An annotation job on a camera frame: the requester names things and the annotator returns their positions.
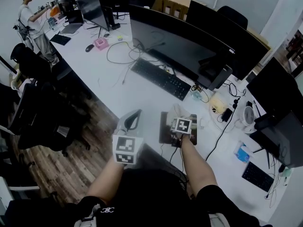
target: black keyboard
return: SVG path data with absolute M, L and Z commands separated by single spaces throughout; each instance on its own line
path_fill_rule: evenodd
M 175 75 L 155 66 L 150 62 L 138 59 L 136 64 L 132 67 L 132 71 L 140 76 L 148 79 L 150 82 L 161 87 L 168 93 L 183 101 L 191 86 L 184 81 L 177 78 Z
M 51 42 L 55 42 L 61 45 L 66 45 L 66 43 L 69 42 L 70 40 L 71 38 L 63 35 L 54 35 L 54 37 L 51 39 Z
M 248 163 L 242 177 L 266 192 L 270 190 L 271 185 L 274 183 L 274 179 L 271 176 L 251 162 Z

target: pink object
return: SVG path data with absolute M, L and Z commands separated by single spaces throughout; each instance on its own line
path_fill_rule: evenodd
M 94 41 L 95 43 L 95 46 L 99 49 L 99 50 L 103 50 L 104 48 L 108 47 L 108 42 L 106 39 L 104 38 L 99 38 L 99 39 L 96 39 Z

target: shirt logo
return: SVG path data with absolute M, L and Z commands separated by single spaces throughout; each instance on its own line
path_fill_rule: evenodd
M 114 211 L 112 209 L 115 209 L 115 208 L 114 207 L 112 207 L 112 208 L 103 208 L 100 212 L 101 213 L 113 213 Z

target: white t-shirt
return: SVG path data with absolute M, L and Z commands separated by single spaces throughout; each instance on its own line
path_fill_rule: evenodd
M 32 39 L 36 39 L 40 35 L 42 35 L 44 32 L 41 29 L 41 25 L 38 21 L 38 19 L 35 22 L 31 22 L 28 19 L 32 17 L 34 14 L 32 10 L 28 7 L 28 5 L 22 4 L 18 11 L 18 19 L 20 18 L 21 23 L 24 26 L 29 26 L 32 30 L 29 31 L 29 36 Z

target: computer mouse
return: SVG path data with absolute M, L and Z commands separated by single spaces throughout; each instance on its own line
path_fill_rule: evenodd
M 88 47 L 86 47 L 85 51 L 86 52 L 90 52 L 92 48 L 94 48 L 95 46 L 93 44 L 90 44 Z

